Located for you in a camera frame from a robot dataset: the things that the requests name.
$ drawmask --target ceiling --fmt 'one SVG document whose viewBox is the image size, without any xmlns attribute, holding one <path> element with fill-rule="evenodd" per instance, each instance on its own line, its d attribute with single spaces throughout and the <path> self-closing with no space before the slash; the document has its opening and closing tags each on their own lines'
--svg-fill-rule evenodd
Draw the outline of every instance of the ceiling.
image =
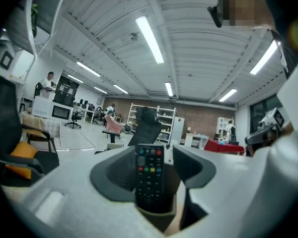
<svg viewBox="0 0 298 238">
<path fill-rule="evenodd" d="M 217 28 L 208 6 L 217 0 L 66 0 L 55 47 L 67 72 L 109 96 L 168 100 L 171 82 L 178 100 L 250 103 L 275 93 L 285 82 L 278 52 L 257 75 L 250 74 L 272 42 L 266 29 L 238 32 Z M 164 63 L 157 64 L 135 20 L 146 16 Z M 138 39 L 133 41 L 131 34 Z M 79 60 L 101 74 L 79 67 Z"/>
</svg>

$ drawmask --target red tablecloth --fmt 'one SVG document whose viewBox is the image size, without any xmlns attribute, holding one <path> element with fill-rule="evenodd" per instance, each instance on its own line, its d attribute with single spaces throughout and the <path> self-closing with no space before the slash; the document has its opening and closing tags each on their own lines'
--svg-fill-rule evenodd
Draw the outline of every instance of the red tablecloth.
<svg viewBox="0 0 298 238">
<path fill-rule="evenodd" d="M 239 153 L 244 152 L 244 148 L 240 145 L 231 145 L 231 144 L 225 144 L 220 145 L 218 142 L 215 142 L 214 140 L 209 139 L 206 143 L 204 150 L 216 152 L 216 153 Z"/>
</svg>

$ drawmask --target brick wall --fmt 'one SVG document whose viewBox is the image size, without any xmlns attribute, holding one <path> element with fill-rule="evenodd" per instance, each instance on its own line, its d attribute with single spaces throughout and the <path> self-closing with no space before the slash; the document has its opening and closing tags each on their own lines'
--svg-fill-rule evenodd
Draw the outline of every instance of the brick wall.
<svg viewBox="0 0 298 238">
<path fill-rule="evenodd" d="M 106 108 L 113 103 L 116 105 L 116 113 L 121 114 L 123 122 L 127 122 L 131 103 L 147 107 L 160 106 L 165 109 L 176 108 L 176 116 L 185 118 L 183 130 L 184 134 L 182 137 L 184 137 L 187 127 L 191 127 L 192 133 L 196 131 L 197 134 L 205 134 L 206 136 L 213 138 L 217 129 L 218 117 L 234 118 L 235 113 L 231 110 L 191 106 L 178 103 L 172 104 L 169 102 L 120 98 L 105 98 L 103 108 Z"/>
</svg>

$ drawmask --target black remote control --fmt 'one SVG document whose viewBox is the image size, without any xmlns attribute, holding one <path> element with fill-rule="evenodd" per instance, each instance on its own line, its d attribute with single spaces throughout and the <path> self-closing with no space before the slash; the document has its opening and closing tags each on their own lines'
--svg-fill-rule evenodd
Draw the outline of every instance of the black remote control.
<svg viewBox="0 0 298 238">
<path fill-rule="evenodd" d="M 136 146 L 136 202 L 148 212 L 159 213 L 163 190 L 164 146 Z"/>
</svg>

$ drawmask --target ceiling light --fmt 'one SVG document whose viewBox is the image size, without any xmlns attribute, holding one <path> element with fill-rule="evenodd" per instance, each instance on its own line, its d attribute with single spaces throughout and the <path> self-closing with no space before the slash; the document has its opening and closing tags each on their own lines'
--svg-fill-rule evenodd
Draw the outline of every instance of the ceiling light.
<svg viewBox="0 0 298 238">
<path fill-rule="evenodd" d="M 77 80 L 78 82 L 80 82 L 80 83 L 84 83 L 83 81 L 81 81 L 81 80 L 79 80 L 79 79 L 77 79 L 77 78 L 75 78 L 75 77 L 73 77 L 73 76 L 71 76 L 71 75 L 68 75 L 70 78 L 72 78 L 72 79 L 75 79 L 75 80 Z"/>
<path fill-rule="evenodd" d="M 237 90 L 236 89 L 232 89 L 232 90 L 230 90 L 229 92 L 228 92 L 228 94 L 226 94 L 223 98 L 221 98 L 220 100 L 219 100 L 219 102 L 223 102 L 223 101 L 225 101 L 226 99 L 228 99 L 229 97 L 231 97 L 234 93 L 236 93 L 237 92 Z"/>
<path fill-rule="evenodd" d="M 96 90 L 98 90 L 98 91 L 100 91 L 100 92 L 102 92 L 102 93 L 105 93 L 105 94 L 107 94 L 105 91 L 103 91 L 103 90 L 101 90 L 101 89 L 99 89 L 99 88 L 97 88 L 97 87 L 94 87 Z"/>
<path fill-rule="evenodd" d="M 261 60 L 255 65 L 255 67 L 250 71 L 251 74 L 256 75 L 257 72 L 265 65 L 265 63 L 269 60 L 269 58 L 273 55 L 273 53 L 277 49 L 277 44 L 275 41 L 271 43 L 268 50 L 265 52 Z"/>
<path fill-rule="evenodd" d="M 167 88 L 168 91 L 168 95 L 171 97 L 173 96 L 173 92 L 172 92 L 172 88 L 171 88 L 171 83 L 170 82 L 165 82 L 165 86 Z"/>
<path fill-rule="evenodd" d="M 118 85 L 114 85 L 116 88 L 118 88 L 120 91 L 124 92 L 125 94 L 128 94 L 127 91 L 125 91 L 123 88 L 119 87 Z"/>
<path fill-rule="evenodd" d="M 143 33 L 151 52 L 153 53 L 153 56 L 157 63 L 164 63 L 162 54 L 160 52 L 158 43 L 153 35 L 153 32 L 149 26 L 149 23 L 145 16 L 142 16 L 140 18 L 136 19 L 136 23 L 139 26 L 141 32 Z"/>
<path fill-rule="evenodd" d="M 100 75 L 98 73 L 96 73 L 95 71 L 93 71 L 92 69 L 88 68 L 86 65 L 82 64 L 81 62 L 77 62 L 77 64 L 80 67 L 83 67 L 84 69 L 87 69 L 89 72 L 93 73 L 94 75 L 96 75 L 97 77 L 100 77 Z"/>
</svg>

